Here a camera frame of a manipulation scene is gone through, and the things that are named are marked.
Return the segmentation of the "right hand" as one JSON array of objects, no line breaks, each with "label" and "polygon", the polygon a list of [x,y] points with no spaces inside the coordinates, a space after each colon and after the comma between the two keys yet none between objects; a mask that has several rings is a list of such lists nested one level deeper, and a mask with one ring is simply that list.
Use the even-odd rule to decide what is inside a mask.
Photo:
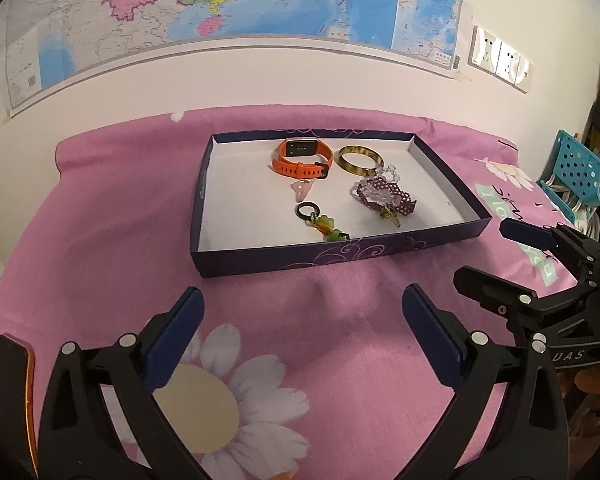
[{"label": "right hand", "polygon": [[584,370],[568,370],[558,374],[560,390],[566,393],[572,386],[592,394],[593,401],[586,414],[570,430],[573,452],[590,452],[600,444],[600,365]]}]

